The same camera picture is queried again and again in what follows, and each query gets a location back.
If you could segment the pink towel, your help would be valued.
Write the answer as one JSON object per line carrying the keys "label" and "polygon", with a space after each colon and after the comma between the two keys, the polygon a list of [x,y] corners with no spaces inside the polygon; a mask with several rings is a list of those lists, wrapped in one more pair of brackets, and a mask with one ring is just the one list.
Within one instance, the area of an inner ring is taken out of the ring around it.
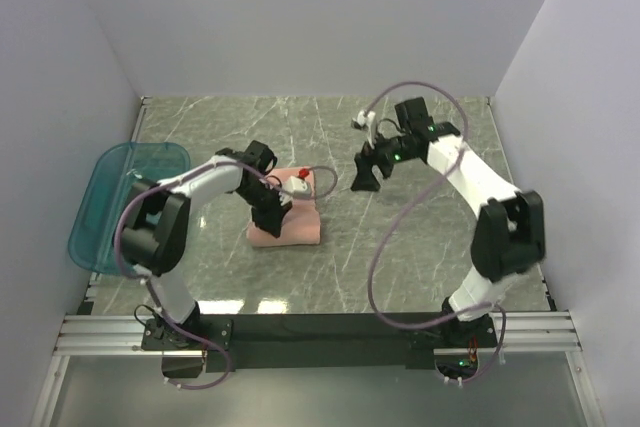
{"label": "pink towel", "polygon": [[[310,166],[275,169],[269,175],[268,182],[273,185],[287,183],[290,177],[297,177],[301,172],[315,194],[315,178]],[[285,215],[281,235],[274,237],[259,229],[252,221],[248,224],[247,241],[254,248],[285,247],[295,245],[318,245],[321,240],[320,214],[315,200],[292,201],[291,210]]]}

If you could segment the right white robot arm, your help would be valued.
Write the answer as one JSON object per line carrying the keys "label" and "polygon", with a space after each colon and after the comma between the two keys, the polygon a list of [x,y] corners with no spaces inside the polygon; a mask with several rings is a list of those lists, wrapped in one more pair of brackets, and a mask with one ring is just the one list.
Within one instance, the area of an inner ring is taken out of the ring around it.
{"label": "right white robot arm", "polygon": [[518,278],[545,258],[543,200],[536,191],[523,191],[498,175],[452,123],[433,119],[424,99],[400,102],[395,112],[400,133],[390,138],[379,133],[372,108],[359,111],[353,119],[353,128],[364,131],[367,139],[354,157],[357,173],[351,188],[377,192],[380,183],[375,169],[389,178],[395,165],[421,160],[439,173],[439,183],[448,182],[458,192],[475,216],[472,266],[435,319],[407,324],[380,310],[374,313],[384,323],[404,331],[440,325],[443,340],[461,346],[473,337],[474,321],[496,307]]}

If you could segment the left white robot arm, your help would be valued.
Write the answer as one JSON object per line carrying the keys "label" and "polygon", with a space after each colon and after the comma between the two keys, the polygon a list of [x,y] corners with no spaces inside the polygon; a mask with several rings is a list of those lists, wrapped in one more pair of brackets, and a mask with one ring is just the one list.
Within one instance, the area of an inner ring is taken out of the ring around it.
{"label": "left white robot arm", "polygon": [[253,223],[277,237],[292,197],[266,176],[277,157],[252,141],[243,151],[224,148],[183,174],[159,181],[143,178],[130,190],[114,233],[114,254],[125,276],[145,284],[165,335],[176,347],[206,343],[198,302],[178,272],[186,250],[190,215],[221,194],[237,194],[251,207]]}

